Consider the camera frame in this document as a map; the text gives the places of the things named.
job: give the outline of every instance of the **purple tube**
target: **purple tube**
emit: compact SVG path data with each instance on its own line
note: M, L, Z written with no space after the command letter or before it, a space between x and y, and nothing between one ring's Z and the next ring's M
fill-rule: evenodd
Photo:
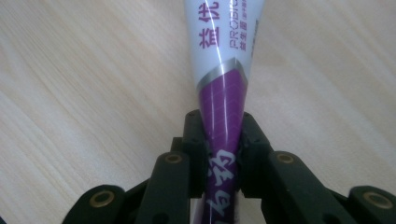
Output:
M194 223L235 223L236 154L263 0L186 0L191 60L211 151Z

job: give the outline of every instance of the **wooden table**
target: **wooden table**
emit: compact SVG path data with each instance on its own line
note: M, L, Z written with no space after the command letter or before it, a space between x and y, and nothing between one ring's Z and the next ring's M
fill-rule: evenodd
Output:
M0 2L0 216L61 223L151 174L197 108L183 1ZM347 195L396 194L396 2L266 2L246 111ZM263 223L241 200L241 223Z

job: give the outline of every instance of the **chinese characters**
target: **chinese characters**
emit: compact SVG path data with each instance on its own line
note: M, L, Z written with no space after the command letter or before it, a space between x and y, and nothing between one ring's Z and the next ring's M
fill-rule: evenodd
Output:
M247 6L247 0L235 0L230 3L230 48L232 49L247 50Z
M209 21L219 20L220 16L218 13L219 2L213 2L210 6L207 1L203 2L198 7L198 20L208 23ZM211 24L208 24L208 28L203 28L202 31L198 34L201 42L199 46L202 49L207 49L211 46L219 46L219 27L210 27Z
M219 150L216 157L209 160L209 176L214 175L216 178L216 186L221 186L224 181L233 179L233 173L228 169L235 163L235 155L223 149ZM224 210L230 206L230 194L219 189L215 193L214 200L206 200L206 202L215 209L222 217Z

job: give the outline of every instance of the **silver stripe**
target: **silver stripe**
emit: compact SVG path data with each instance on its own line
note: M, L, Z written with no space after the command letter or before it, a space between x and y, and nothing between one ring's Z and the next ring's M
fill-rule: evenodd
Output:
M198 82L197 90L200 91L207 84L209 84L216 78L221 77L224 74L230 72L233 69L238 70L239 74L241 75L241 78L244 80L245 85L247 85L248 78L245 75L244 67L236 58L231 58L230 60L215 67L214 69L212 69L212 71L208 72L203 78L201 78L201 81Z

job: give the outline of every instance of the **screw hole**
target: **screw hole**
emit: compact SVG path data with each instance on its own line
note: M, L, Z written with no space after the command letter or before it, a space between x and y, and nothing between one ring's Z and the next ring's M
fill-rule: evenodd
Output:
M373 191L363 193L363 198L370 204L379 208L390 209L393 207L393 203L387 197Z
M112 191L102 190L93 194L93 196L90 198L90 205L96 208L105 207L113 202L114 198L115 196Z
M181 156L179 155L168 155L165 157L165 160L169 163L179 163L181 162L183 159L181 158Z
M283 163L292 163L294 162L294 158L292 156L289 156L287 154L277 154L276 156L278 161L281 161Z

